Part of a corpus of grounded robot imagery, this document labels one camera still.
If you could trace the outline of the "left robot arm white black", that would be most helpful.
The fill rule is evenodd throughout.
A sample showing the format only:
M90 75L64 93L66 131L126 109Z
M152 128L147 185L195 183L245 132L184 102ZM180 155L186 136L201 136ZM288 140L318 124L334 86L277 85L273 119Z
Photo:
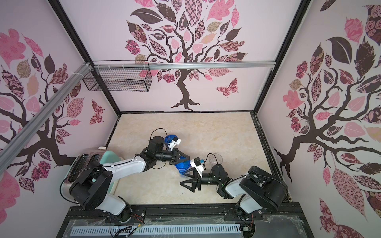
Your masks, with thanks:
M124 177L152 169L157 161L176 165L190 157L178 148L164 149L164 138L155 136L148 146L129 160L101 164L91 162L69 187L69 194L86 211L99 209L115 216L130 214L128 203L108 192L110 184Z

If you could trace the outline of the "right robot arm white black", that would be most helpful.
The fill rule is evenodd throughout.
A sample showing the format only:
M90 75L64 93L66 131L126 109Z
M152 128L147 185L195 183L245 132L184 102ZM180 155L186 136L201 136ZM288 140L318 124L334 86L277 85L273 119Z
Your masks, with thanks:
M201 190L203 185L215 185L216 192L224 199L240 199L235 205L235 213L246 218L254 212L265 211L276 213L288 196L287 185L272 174L257 166L238 178L228 177L221 164L214 165L210 172L199 173L196 168L186 171L188 180L180 182L180 186L191 192Z

